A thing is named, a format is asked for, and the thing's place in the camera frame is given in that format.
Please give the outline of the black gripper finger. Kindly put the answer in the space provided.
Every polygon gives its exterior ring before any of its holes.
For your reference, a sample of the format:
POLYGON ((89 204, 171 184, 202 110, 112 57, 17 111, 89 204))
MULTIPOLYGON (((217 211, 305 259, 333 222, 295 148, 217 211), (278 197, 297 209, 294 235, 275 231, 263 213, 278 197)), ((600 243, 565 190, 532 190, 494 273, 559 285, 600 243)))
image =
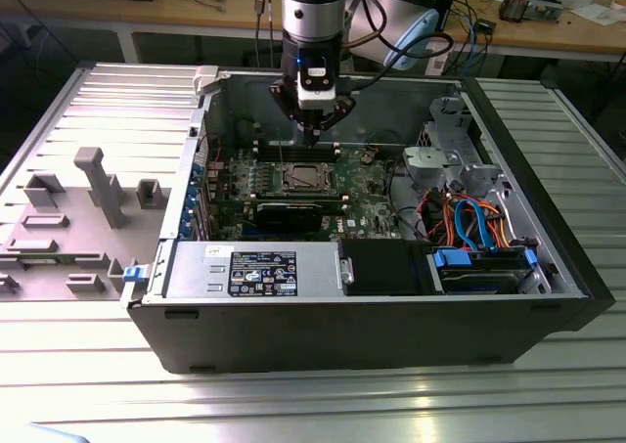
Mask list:
POLYGON ((274 99, 283 114, 296 123, 296 127, 302 133, 304 146, 314 145, 313 117, 314 111, 304 110, 299 106, 295 88, 287 83, 284 78, 279 78, 269 87, 270 95, 274 99))
POLYGON ((356 106, 355 99, 350 94, 339 95, 332 109, 328 112, 315 111, 313 120, 313 144, 316 145, 322 134, 343 119, 348 117, 356 106))

